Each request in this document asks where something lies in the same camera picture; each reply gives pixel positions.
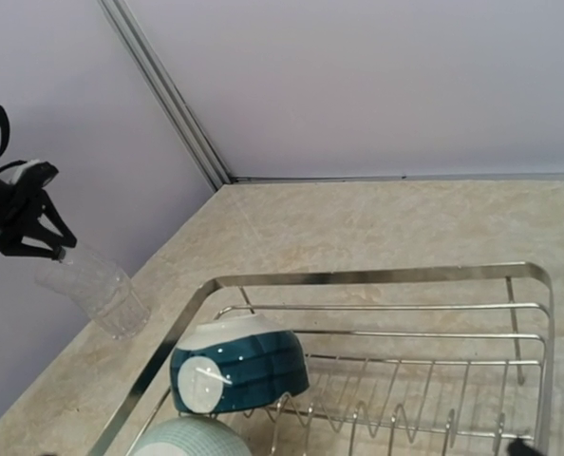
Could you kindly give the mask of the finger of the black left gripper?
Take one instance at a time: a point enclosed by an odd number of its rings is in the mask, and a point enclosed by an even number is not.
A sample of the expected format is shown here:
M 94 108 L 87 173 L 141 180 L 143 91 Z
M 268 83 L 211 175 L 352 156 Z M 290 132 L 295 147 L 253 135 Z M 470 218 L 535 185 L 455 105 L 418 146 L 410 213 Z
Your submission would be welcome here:
M 37 239 L 52 249 L 75 248 L 77 238 L 61 218 L 48 193 L 40 190 L 37 199 Z
M 60 246 L 45 248 L 24 243 L 13 243 L 3 247 L 0 253 L 5 257 L 37 257 L 60 261 L 65 258 L 66 250 Z

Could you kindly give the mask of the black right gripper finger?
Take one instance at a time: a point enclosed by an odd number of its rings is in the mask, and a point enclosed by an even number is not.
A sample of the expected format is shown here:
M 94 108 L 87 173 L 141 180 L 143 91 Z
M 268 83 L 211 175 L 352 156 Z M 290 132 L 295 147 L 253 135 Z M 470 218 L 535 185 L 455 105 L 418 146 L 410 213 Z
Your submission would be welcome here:
M 541 452 L 525 443 L 523 439 L 516 438 L 506 447 L 508 456 L 541 456 Z

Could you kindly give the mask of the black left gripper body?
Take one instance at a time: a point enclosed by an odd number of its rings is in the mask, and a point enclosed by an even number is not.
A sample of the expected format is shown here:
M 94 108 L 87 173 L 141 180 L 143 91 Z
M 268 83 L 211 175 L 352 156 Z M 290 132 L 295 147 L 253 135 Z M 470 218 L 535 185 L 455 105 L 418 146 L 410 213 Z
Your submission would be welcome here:
M 58 236 L 40 222 L 54 206 L 45 186 L 58 174 L 47 161 L 25 163 L 14 183 L 0 179 L 0 252 L 56 252 Z

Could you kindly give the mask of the clear glass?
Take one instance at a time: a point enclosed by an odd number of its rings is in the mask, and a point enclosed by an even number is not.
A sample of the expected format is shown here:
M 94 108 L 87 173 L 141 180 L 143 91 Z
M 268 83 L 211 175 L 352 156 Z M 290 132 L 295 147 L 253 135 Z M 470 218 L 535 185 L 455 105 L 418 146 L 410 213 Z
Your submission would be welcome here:
M 70 299 L 107 333 L 120 337 L 129 330 L 120 315 L 129 296 L 129 277 L 90 246 L 79 242 L 65 248 L 60 259 L 40 263 L 34 278 L 41 287 Z
M 91 319 L 115 339 L 134 337 L 150 318 L 129 280 L 109 283 L 88 300 Z

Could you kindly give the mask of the teal white ceramic bowl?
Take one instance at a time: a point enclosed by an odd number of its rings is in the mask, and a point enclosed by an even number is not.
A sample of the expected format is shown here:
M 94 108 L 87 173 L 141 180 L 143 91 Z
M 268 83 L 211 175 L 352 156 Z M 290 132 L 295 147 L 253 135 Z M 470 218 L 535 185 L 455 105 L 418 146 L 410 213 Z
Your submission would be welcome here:
M 170 388 L 177 411 L 258 409 L 310 386 L 297 335 L 261 313 L 197 325 L 174 347 Z

